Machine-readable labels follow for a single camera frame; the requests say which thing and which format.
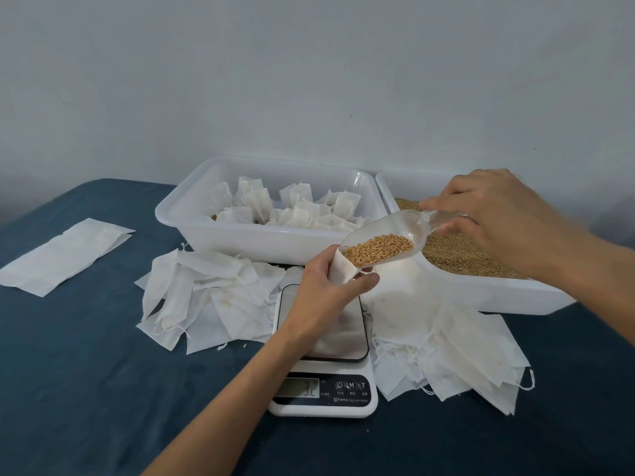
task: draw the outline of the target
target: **dark blue table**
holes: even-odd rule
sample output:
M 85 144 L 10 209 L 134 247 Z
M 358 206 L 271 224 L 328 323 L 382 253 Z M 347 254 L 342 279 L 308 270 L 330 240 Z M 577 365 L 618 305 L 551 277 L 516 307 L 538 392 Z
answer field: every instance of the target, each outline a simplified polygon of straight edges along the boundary
M 258 351 L 186 356 L 135 328 L 133 282 L 183 241 L 154 218 L 172 188 L 97 180 L 0 229 L 0 266 L 87 217 L 137 230 L 44 298 L 0 286 L 0 475 L 139 474 Z M 635 474 L 635 350 L 579 305 L 505 319 L 536 374 L 515 417 L 423 391 L 362 420 L 266 414 L 236 473 Z

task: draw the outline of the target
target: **hand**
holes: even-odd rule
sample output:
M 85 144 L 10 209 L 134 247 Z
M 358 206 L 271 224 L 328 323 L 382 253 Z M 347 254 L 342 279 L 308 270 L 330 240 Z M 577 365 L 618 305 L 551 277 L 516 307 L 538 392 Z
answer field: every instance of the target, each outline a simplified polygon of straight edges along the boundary
M 420 207 L 468 215 L 441 226 L 440 234 L 462 232 L 501 264 L 547 283 L 591 237 L 507 169 L 457 175 Z
M 349 302 L 379 282 L 377 273 L 360 274 L 342 286 L 329 282 L 329 265 L 338 247 L 330 246 L 306 265 L 298 294 L 281 326 L 297 344 L 298 357 L 313 347 Z

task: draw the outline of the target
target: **clear plastic scoop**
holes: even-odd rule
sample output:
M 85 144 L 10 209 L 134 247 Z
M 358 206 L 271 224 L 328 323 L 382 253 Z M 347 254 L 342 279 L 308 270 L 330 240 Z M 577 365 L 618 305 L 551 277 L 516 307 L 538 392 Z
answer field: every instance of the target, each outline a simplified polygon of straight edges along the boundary
M 460 217 L 463 214 L 441 211 L 399 211 L 385 216 L 368 225 L 352 231 L 342 242 L 342 247 L 347 248 L 362 244 L 378 235 L 402 235 L 414 246 L 411 250 L 402 252 L 394 257 L 384 259 L 381 262 L 364 265 L 360 268 L 371 267 L 396 260 L 407 259 L 423 250 L 428 236 L 447 221 Z

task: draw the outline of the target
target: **white plastic container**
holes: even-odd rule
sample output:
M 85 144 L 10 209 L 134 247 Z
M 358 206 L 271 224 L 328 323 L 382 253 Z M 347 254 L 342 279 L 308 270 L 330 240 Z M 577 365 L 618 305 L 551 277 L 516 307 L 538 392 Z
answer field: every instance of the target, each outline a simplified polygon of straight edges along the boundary
M 375 179 L 388 210 L 394 213 L 399 211 L 395 198 L 423 200 L 439 195 L 452 176 L 433 171 L 401 170 L 381 172 Z M 544 315 L 574 302 L 559 289 L 536 280 L 452 274 L 428 262 L 423 254 L 414 259 L 424 270 L 444 279 L 454 296 L 477 303 L 478 310 L 483 312 Z
M 348 190 L 361 195 L 355 215 L 378 219 L 387 215 L 372 176 L 346 167 L 305 164 L 265 158 L 228 157 L 210 159 L 192 172 L 155 210 L 159 222 L 179 229 L 197 251 L 242 253 L 252 261 L 304 265 L 315 255 L 339 244 L 345 232 L 263 226 L 217 224 L 200 215 L 210 203 L 210 189 L 227 182 L 233 193 L 238 177 L 261 178 L 270 197 L 280 200 L 280 189 L 292 183 L 309 183 L 314 199 L 331 191 Z

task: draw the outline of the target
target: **scale platform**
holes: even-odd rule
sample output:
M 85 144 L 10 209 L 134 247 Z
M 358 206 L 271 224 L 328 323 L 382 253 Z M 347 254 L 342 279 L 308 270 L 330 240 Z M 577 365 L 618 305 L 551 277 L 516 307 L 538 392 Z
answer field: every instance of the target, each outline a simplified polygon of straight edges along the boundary
M 299 285 L 283 288 L 274 332 L 289 314 Z M 361 301 L 348 304 L 328 332 L 291 369 L 269 403 L 275 416 L 366 417 L 377 408 Z

